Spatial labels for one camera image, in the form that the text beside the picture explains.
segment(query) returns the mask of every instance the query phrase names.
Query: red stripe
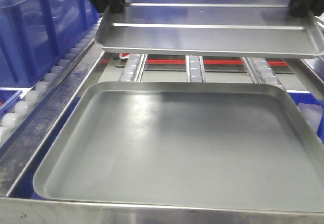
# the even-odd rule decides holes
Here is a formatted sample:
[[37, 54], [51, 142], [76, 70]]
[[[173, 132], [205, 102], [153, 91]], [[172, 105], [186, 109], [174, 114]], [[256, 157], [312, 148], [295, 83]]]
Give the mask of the red stripe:
[[100, 63], [101, 64], [108, 64], [110, 62], [110, 59], [101, 59]]
[[270, 66], [287, 66], [284, 61], [268, 61]]
[[185, 60], [181, 59], [148, 59], [147, 64], [173, 64], [173, 65], [183, 65], [186, 64]]
[[242, 65], [241, 60], [204, 60], [205, 65]]

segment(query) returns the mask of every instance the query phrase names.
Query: raised tray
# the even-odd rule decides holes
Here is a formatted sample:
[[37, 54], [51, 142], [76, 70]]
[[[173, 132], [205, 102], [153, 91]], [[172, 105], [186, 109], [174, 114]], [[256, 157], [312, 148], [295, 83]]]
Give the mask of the raised tray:
[[39, 166], [42, 197], [324, 212], [324, 146], [269, 85], [99, 83]]
[[314, 16], [292, 17], [290, 0], [126, 0], [106, 10], [96, 42], [108, 52], [312, 58], [324, 54]]

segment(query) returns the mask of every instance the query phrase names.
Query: screw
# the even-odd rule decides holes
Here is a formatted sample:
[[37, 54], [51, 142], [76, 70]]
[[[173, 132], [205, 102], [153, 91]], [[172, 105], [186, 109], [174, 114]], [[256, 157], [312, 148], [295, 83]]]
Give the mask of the screw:
[[19, 216], [20, 216], [21, 219], [25, 219], [25, 218], [27, 218], [27, 215], [26, 215], [25, 213], [20, 213]]

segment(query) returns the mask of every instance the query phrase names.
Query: blue plastic crate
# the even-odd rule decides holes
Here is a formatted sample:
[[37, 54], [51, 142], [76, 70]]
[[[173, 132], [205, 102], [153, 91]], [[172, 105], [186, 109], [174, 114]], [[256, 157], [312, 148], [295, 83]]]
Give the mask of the blue plastic crate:
[[0, 120], [20, 101], [21, 94], [22, 91], [0, 90], [0, 101], [4, 103], [0, 106]]
[[[316, 100], [316, 98], [314, 98], [314, 96], [311, 93], [289, 93], [289, 94], [297, 105], [299, 103], [320, 105], [320, 103]], [[322, 117], [322, 120], [320, 121], [317, 130], [317, 135], [324, 143], [324, 117]]]
[[0, 86], [32, 87], [97, 21], [89, 0], [0, 0]]

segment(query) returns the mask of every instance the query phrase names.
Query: metal rail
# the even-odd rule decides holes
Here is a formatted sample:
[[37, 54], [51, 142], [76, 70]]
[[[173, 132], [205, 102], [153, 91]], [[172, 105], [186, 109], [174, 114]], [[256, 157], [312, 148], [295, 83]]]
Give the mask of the metal rail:
[[92, 43], [82, 56], [72, 62], [70, 73], [66, 75], [67, 71], [61, 75], [6, 143], [10, 147], [0, 159], [1, 196], [10, 195], [102, 55], [101, 48]]
[[269, 84], [285, 90], [284, 86], [264, 58], [242, 58], [253, 83]]
[[188, 82], [205, 82], [204, 59], [202, 56], [186, 56]]
[[147, 54], [130, 54], [119, 81], [141, 81]]

